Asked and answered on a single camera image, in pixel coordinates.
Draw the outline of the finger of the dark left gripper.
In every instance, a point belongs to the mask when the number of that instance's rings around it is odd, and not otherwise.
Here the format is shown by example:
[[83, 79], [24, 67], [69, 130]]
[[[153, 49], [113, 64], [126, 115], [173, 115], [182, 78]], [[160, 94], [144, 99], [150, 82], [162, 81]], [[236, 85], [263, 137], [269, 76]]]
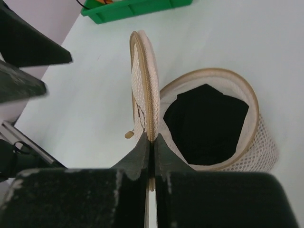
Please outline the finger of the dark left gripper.
[[47, 94], [44, 82], [17, 67], [0, 62], [0, 102], [7, 103]]
[[52, 41], [6, 4], [0, 6], [0, 53], [16, 67], [37, 67], [72, 62], [69, 51]]

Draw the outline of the black bra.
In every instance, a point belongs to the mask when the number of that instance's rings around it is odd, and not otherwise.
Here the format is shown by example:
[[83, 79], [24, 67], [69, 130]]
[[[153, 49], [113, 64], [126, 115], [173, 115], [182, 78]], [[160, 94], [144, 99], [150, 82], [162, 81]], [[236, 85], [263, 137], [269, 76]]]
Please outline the black bra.
[[179, 94], [164, 121], [189, 164], [214, 165], [235, 154], [248, 109], [244, 101], [204, 84]]

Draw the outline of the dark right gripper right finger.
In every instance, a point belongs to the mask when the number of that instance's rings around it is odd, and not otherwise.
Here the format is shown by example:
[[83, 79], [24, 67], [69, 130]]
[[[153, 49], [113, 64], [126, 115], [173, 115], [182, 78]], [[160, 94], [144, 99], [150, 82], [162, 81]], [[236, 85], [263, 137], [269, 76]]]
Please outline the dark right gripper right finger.
[[154, 142], [157, 226], [160, 228], [296, 228], [277, 179], [264, 172], [195, 171]]

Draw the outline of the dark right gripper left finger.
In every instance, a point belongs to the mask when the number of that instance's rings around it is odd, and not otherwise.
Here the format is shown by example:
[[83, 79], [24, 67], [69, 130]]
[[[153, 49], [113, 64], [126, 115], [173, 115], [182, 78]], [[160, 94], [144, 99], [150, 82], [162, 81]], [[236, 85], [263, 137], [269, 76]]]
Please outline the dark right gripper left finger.
[[0, 207], [3, 228], [146, 228], [149, 153], [145, 133], [109, 169], [22, 171]]

